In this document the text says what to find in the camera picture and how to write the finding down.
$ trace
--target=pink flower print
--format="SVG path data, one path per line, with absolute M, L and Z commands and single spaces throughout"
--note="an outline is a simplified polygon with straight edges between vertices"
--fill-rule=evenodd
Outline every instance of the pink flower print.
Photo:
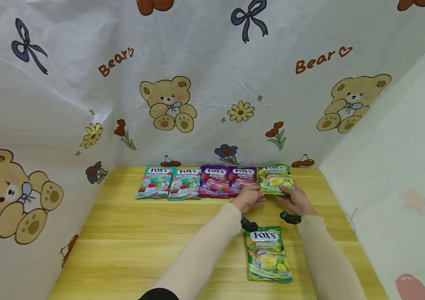
M 402 206 L 405 210 L 414 209 L 418 215 L 425 215 L 423 207 L 425 206 L 425 197 L 421 196 L 420 192 L 411 187 L 404 192 L 399 193 L 399 197 L 404 200 Z

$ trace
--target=wooden table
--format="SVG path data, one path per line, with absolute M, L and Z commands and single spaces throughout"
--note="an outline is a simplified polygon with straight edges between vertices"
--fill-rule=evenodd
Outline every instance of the wooden table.
M 387 299 L 322 173 L 311 168 L 292 168 L 291 172 L 354 265 L 367 299 Z M 50 300 L 138 299 L 161 277 L 193 234 L 229 201 L 137 200 L 143 174 L 144 167 L 120 167 L 109 173 Z M 248 281 L 241 234 L 222 254 L 198 299 L 316 299 L 298 231 L 279 218 L 282 210 L 281 203 L 270 198 L 247 217 L 261 226 L 281 226 L 294 281 L 290 284 Z

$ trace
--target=ribbon bow print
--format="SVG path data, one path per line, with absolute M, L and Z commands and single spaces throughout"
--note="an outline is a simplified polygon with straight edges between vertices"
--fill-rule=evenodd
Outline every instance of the ribbon bow print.
M 255 9 L 253 9 L 253 7 L 256 4 L 260 4 L 260 5 L 256 7 Z M 244 10 L 237 8 L 231 14 L 231 22 L 234 26 L 241 25 L 245 21 L 243 34 L 242 34 L 243 42 L 245 44 L 249 41 L 248 31 L 249 31 L 250 19 L 254 22 L 254 24 L 257 25 L 257 27 L 261 29 L 261 31 L 263 32 L 262 33 L 263 37 L 264 35 L 268 34 L 267 33 L 268 28 L 266 27 L 266 24 L 263 21 L 258 20 L 254 17 L 254 16 L 257 16 L 260 12 L 262 12 L 266 8 L 266 4 L 267 4 L 266 0 L 252 0 L 247 8 L 247 12 L 244 12 Z
M 29 182 L 23 183 L 21 186 L 21 190 L 23 193 L 17 201 L 21 202 L 22 204 L 26 204 L 27 201 L 32 202 L 31 199 L 35 199 L 35 197 L 31 196 L 31 193 L 33 192 L 32 187 L 33 186 Z
M 12 51 L 14 52 L 14 54 L 22 61 L 24 61 L 25 63 L 29 62 L 29 54 L 31 54 L 31 56 L 33 57 L 32 59 L 35 61 L 36 65 L 39 67 L 39 69 L 45 73 L 46 75 L 48 75 L 48 70 L 39 62 L 38 57 L 36 56 L 36 54 L 33 52 L 33 50 L 38 51 L 39 53 L 42 53 L 46 56 L 46 58 L 48 58 L 48 55 L 46 54 L 46 52 L 39 47 L 38 45 L 32 45 L 30 43 L 30 39 L 29 39 L 29 31 L 26 27 L 26 25 L 24 25 L 24 23 L 19 19 L 16 18 L 16 29 L 17 32 L 19 33 L 20 38 L 22 39 L 22 43 L 19 41 L 13 41 L 11 43 L 11 47 L 12 47 Z
M 351 110 L 358 110 L 362 107 L 362 103 L 347 103 L 346 104 L 346 113 L 350 113 Z
M 172 110 L 172 111 L 174 111 L 174 112 L 176 112 L 176 108 L 180 108 L 182 106 L 182 103 L 181 102 L 174 102 L 174 104 L 172 104 L 172 105 L 168 105 L 167 107 L 167 110 Z

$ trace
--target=spring tea candy bag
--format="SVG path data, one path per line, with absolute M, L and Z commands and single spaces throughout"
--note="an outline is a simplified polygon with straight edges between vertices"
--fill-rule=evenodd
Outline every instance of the spring tea candy bag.
M 288 165 L 275 164 L 269 167 L 259 167 L 257 172 L 259 186 L 266 194 L 286 196 L 279 188 L 280 185 L 294 189 L 294 182 Z
M 225 165 L 202 165 L 199 196 L 229 198 L 229 169 Z
M 174 170 L 172 177 L 168 200 L 201 199 L 199 197 L 201 169 Z
M 293 280 L 281 239 L 281 227 L 259 227 L 244 231 L 247 247 L 248 279 L 289 283 Z
M 244 185 L 257 184 L 256 167 L 229 167 L 229 196 L 236 197 Z
M 174 167 L 146 167 L 136 199 L 167 197 L 174 169 Z

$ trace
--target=hand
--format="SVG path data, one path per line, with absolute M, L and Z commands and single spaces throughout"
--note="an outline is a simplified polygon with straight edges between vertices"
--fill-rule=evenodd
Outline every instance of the hand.
M 280 186 L 279 188 L 289 196 L 276 196 L 276 198 L 284 203 L 289 211 L 295 215 L 300 215 L 301 217 L 304 215 L 318 215 L 301 187 L 297 183 L 294 183 L 294 187 L 296 188 L 295 190 L 288 189 L 283 185 Z
M 266 198 L 263 198 L 264 192 L 260 190 L 258 185 L 244 185 L 239 195 L 231 201 L 232 204 L 245 214 L 254 206 L 263 204 Z

